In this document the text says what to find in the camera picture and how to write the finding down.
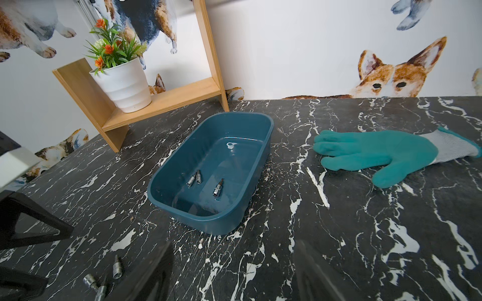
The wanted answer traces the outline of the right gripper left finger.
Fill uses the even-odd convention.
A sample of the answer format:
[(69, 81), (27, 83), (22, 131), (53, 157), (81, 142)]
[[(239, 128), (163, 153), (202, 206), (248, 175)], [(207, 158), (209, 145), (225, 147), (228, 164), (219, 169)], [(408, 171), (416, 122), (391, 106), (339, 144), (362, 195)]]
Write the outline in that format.
[(174, 249), (166, 242), (151, 252), (107, 300), (166, 300), (174, 263)]

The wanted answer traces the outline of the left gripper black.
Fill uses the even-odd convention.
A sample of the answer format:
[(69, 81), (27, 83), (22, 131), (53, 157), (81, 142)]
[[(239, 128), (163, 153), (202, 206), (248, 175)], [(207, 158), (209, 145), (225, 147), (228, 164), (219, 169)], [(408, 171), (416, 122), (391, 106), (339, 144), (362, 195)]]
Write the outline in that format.
[[(57, 242), (73, 232), (73, 226), (25, 194), (1, 192), (1, 250)], [(1, 267), (1, 300), (32, 300), (41, 296), (47, 285), (47, 277)]]

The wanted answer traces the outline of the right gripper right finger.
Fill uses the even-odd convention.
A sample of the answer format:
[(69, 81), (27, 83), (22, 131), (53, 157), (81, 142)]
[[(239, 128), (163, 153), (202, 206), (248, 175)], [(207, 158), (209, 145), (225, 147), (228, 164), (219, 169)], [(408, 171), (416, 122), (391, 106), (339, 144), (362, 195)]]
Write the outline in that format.
[(295, 243), (293, 262), (301, 300), (359, 300), (357, 290), (308, 242)]

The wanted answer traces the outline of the silver bit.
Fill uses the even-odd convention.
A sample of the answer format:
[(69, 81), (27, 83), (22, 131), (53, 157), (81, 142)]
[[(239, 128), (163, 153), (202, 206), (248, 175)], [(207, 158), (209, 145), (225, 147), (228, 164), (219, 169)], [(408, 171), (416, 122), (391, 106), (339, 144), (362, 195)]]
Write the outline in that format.
[(201, 171), (200, 171), (200, 170), (198, 170), (198, 171), (196, 172), (195, 178), (196, 178), (196, 182), (197, 182), (198, 184), (201, 184), (201, 183), (202, 183), (202, 175), (201, 175)]
[(123, 265), (118, 255), (114, 257), (114, 264), (113, 264), (113, 279), (118, 280), (123, 276)]
[(187, 182), (188, 187), (191, 187), (196, 180), (197, 180), (197, 173), (195, 173), (194, 175), (192, 175), (192, 176), (190, 177), (190, 179), (188, 180), (188, 182)]
[(214, 192), (213, 192), (213, 196), (215, 198), (218, 198), (222, 192), (222, 189), (223, 189), (223, 182), (224, 182), (224, 179), (222, 178), (220, 180), (220, 182), (216, 185), (215, 189), (214, 189)]

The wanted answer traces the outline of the teal plastic storage box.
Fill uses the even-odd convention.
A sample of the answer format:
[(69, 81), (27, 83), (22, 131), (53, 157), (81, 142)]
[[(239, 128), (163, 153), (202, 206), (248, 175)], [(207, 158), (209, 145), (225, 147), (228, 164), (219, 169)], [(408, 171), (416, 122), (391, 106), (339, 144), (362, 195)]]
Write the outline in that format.
[[(175, 220), (210, 235), (238, 227), (270, 154), (274, 121), (266, 114), (225, 112), (205, 119), (157, 170), (148, 199)], [(198, 170), (202, 183), (187, 182)], [(221, 179), (218, 198), (214, 189)]]

